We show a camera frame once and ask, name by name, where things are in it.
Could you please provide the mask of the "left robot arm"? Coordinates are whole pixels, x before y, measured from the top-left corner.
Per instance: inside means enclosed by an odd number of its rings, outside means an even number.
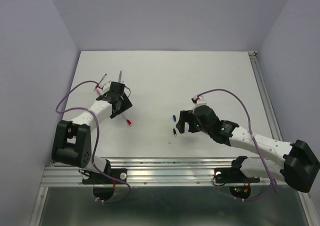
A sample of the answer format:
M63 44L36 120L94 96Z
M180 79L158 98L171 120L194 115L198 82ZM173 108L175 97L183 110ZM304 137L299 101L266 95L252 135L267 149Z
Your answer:
M96 139L92 146L91 133L96 130L99 137L99 123L113 119L133 106L125 89L125 84L110 81L102 87L91 107L76 107L75 110L83 110L83 113L69 121L61 120L56 126L51 159L94 172L100 183L108 182L112 176L111 163L96 156L99 140Z

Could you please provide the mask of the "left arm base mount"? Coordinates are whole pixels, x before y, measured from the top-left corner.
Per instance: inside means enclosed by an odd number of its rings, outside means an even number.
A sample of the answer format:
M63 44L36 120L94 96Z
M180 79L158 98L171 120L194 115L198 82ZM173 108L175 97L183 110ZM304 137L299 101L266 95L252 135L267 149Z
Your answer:
M103 173L79 169L84 185L116 185L127 181L128 170L126 168L113 168L108 161Z

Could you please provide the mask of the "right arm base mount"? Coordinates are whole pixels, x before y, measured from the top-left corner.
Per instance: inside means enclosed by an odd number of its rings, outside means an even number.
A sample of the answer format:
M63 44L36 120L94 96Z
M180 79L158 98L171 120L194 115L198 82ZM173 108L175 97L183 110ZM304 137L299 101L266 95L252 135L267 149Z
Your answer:
M247 177L241 171L243 162L247 156L239 156L231 162L229 167L218 167L214 169L212 183L214 185L240 184L240 183L259 183L259 177Z

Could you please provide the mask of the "blue gel pen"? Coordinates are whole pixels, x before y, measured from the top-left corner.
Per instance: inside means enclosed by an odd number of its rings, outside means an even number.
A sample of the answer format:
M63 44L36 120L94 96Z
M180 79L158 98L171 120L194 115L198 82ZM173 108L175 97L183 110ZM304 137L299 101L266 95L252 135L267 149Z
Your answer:
M102 76L102 78L100 79L100 81L98 82L98 84L95 86L95 88L94 88L94 90L96 91L96 92L100 92L100 90L102 90L103 89L103 82L104 82L104 79L107 77L107 73L105 73L103 76Z

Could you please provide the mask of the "light blue pen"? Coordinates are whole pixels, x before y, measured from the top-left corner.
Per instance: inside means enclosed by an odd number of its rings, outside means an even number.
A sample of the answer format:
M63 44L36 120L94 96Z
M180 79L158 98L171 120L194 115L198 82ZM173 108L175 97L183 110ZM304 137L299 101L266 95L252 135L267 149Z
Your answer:
M122 83L122 70L119 72L118 82Z

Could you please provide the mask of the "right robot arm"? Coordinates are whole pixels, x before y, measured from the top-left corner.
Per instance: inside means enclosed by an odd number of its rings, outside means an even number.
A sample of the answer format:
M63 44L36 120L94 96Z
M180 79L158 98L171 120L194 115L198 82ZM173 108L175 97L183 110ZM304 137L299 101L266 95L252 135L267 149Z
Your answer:
M190 133L202 132L218 144L259 156L238 156L230 167L216 168L214 182L220 185L258 183L261 178L271 177L308 193L320 171L320 162L306 142L285 142L252 134L235 122L220 120L207 105L180 111L176 124L179 133L185 133L185 125Z

